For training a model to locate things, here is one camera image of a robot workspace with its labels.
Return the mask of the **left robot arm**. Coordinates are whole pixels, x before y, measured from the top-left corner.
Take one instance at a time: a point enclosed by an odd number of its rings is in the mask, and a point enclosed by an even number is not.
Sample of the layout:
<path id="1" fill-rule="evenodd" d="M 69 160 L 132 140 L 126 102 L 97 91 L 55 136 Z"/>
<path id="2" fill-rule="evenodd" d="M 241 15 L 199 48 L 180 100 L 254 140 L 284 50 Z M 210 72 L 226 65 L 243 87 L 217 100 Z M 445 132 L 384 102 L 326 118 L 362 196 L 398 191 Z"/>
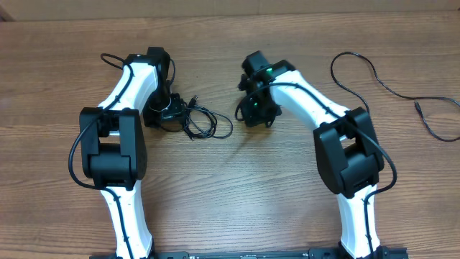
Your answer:
<path id="1" fill-rule="evenodd" d="M 144 127 L 185 123 L 185 108 L 171 90 L 174 62 L 162 47 L 122 60 L 123 71 L 111 94 L 97 107 L 80 112 L 81 161 L 91 188 L 101 192 L 116 235 L 113 258 L 156 258 L 142 202 L 142 179 L 147 172 Z"/>

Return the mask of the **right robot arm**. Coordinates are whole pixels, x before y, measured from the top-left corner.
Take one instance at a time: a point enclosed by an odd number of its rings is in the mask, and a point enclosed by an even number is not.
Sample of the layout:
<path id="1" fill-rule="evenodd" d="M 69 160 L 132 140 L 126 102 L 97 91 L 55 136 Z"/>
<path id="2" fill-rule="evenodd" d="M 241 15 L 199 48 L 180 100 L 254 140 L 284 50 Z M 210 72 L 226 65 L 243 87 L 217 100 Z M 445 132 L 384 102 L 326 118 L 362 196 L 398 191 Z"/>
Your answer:
<path id="1" fill-rule="evenodd" d="M 282 108 L 313 132 L 317 169 L 336 195 L 341 241 L 335 258 L 388 258 L 374 223 L 374 197 L 384 167 L 369 114 L 347 109 L 314 89 L 286 60 L 269 63 L 260 51 L 248 55 L 239 89 L 246 92 L 235 116 L 246 126 L 271 127 Z"/>

